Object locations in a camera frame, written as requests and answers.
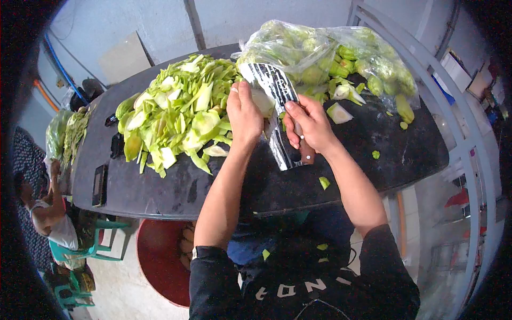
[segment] blue hose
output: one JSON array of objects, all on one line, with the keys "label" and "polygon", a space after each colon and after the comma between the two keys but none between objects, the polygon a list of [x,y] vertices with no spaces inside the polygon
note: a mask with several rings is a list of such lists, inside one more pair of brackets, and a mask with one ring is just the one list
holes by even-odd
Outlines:
[{"label": "blue hose", "polygon": [[78,91],[77,87],[75,86],[75,84],[73,83],[73,81],[71,80],[71,78],[69,77],[69,75],[67,74],[67,72],[64,70],[64,67],[60,64],[60,61],[59,59],[57,58],[57,55],[55,54],[55,51],[53,50],[53,47],[52,47],[52,44],[50,43],[50,39],[48,38],[48,34],[45,33],[45,41],[46,43],[48,44],[48,48],[50,48],[50,52],[52,53],[52,56],[53,58],[55,59],[55,62],[57,63],[57,66],[59,67],[60,71],[62,72],[62,74],[64,75],[64,77],[66,78],[66,80],[69,82],[69,84],[71,85],[71,87],[73,88],[73,90],[76,92],[76,95],[82,99],[82,101],[88,105],[89,104],[89,101],[87,101],[83,96],[82,94]]}]

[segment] table surface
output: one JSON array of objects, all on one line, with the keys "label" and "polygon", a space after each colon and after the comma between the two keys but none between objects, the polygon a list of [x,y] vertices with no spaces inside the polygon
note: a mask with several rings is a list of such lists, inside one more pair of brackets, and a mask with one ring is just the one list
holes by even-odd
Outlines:
[{"label": "table surface", "polygon": [[[200,51],[214,58],[229,58],[238,51],[238,45],[227,45]],[[98,97],[97,107],[89,120],[88,134],[77,155],[73,169],[73,202],[82,209],[127,217],[169,220],[197,219],[206,194],[219,172],[224,158],[211,157],[208,167],[213,176],[196,168],[184,154],[167,169],[161,179],[146,167],[142,175],[139,165],[126,162],[124,156],[110,159],[112,136],[117,126],[105,127],[105,119],[115,112],[117,105],[137,92],[147,88],[160,69],[169,63],[185,59],[178,57],[144,70],[113,86]],[[364,78],[349,76],[356,84]],[[415,120],[407,130],[399,126],[398,115],[388,116],[380,100],[371,95],[364,98],[367,104],[360,107],[348,100],[339,103],[354,119],[336,125],[333,131],[354,160],[366,173],[379,192],[386,192],[412,184],[439,172],[448,165],[448,150],[437,129],[432,115],[421,101],[421,108],[414,111]],[[327,101],[327,109],[334,101]],[[380,152],[378,160],[372,151]],[[92,207],[94,171],[108,164],[106,204]],[[331,181],[322,190],[318,178]],[[242,187],[241,215],[283,214],[294,209],[316,208],[339,201],[339,189],[327,161],[320,155],[313,165],[305,165],[284,172],[279,171],[266,141],[256,146]]]}]

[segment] wooden knife handle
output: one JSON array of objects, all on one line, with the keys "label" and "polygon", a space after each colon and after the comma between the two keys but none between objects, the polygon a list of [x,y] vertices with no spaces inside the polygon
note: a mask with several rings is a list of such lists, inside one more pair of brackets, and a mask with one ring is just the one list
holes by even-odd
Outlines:
[{"label": "wooden knife handle", "polygon": [[295,131],[301,140],[298,149],[301,152],[301,161],[302,163],[313,164],[315,162],[315,150],[308,145],[306,140],[304,140],[304,134],[302,132],[301,125],[295,120],[293,120],[293,124],[293,131]]}]

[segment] clear plastic bag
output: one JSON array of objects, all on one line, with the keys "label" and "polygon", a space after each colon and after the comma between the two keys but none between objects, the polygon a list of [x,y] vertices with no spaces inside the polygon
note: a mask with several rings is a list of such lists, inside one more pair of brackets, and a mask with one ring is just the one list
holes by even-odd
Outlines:
[{"label": "clear plastic bag", "polygon": [[46,128],[46,158],[62,161],[66,125],[72,115],[72,111],[60,110],[50,121]]},{"label": "clear plastic bag", "polygon": [[239,63],[268,63],[283,70],[297,91],[328,80],[337,43],[325,31],[278,20],[264,23],[246,44]]},{"label": "clear plastic bag", "polygon": [[403,94],[412,109],[420,107],[411,72],[395,49],[366,27],[310,28],[271,20],[247,43],[240,41],[240,49],[241,53],[232,55],[238,57],[237,65],[260,62],[276,66],[286,73],[298,93],[320,102],[327,100],[329,72],[332,74],[335,55],[340,53],[341,58],[351,61],[350,73],[366,78],[367,87],[389,111],[396,111],[397,94]]},{"label": "clear plastic bag", "polygon": [[380,93],[379,98],[389,111],[396,110],[397,94],[403,94],[413,110],[420,108],[418,87],[411,72],[395,49],[375,31],[366,27],[320,29],[344,46],[343,53],[353,53],[355,72],[368,80],[373,93]]}]

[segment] red container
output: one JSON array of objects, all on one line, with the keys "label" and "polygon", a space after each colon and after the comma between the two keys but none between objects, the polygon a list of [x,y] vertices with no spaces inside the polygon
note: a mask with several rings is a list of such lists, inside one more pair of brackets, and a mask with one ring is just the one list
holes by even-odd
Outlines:
[{"label": "red container", "polygon": [[164,298],[188,308],[190,271],[179,260],[178,239],[185,221],[142,220],[137,232],[137,259],[142,274]]}]

